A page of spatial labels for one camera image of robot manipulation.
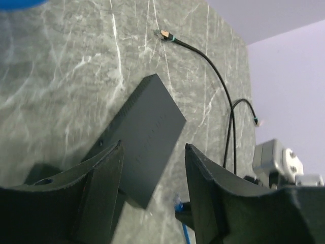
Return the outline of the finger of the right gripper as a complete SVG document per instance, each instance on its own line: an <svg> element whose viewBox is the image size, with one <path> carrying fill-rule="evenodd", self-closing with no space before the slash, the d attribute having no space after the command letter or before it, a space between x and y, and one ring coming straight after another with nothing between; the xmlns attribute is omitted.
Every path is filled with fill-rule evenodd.
<svg viewBox="0 0 325 244"><path fill-rule="evenodd" d="M190 202L183 202L175 208L175 218L190 229L194 229L193 215Z"/></svg>

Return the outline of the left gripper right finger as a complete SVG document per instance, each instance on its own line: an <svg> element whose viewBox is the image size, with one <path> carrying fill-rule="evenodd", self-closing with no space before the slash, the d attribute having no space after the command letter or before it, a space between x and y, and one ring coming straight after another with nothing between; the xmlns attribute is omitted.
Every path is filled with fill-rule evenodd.
<svg viewBox="0 0 325 244"><path fill-rule="evenodd" d="M197 243L324 243L324 188L255 185L185 146Z"/></svg>

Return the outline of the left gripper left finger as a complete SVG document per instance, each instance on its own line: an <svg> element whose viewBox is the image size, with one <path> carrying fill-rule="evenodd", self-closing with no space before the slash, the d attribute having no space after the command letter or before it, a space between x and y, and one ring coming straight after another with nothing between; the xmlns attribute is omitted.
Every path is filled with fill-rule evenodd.
<svg viewBox="0 0 325 244"><path fill-rule="evenodd" d="M118 141L67 171L1 188L1 243L109 243L123 158Z"/></svg>

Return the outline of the black network switch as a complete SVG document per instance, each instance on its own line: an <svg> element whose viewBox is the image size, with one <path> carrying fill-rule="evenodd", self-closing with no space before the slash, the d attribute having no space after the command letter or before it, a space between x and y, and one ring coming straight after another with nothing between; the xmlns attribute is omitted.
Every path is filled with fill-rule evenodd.
<svg viewBox="0 0 325 244"><path fill-rule="evenodd" d="M83 159L120 140L124 163L119 188L146 209L185 123L160 77L146 76Z"/></svg>

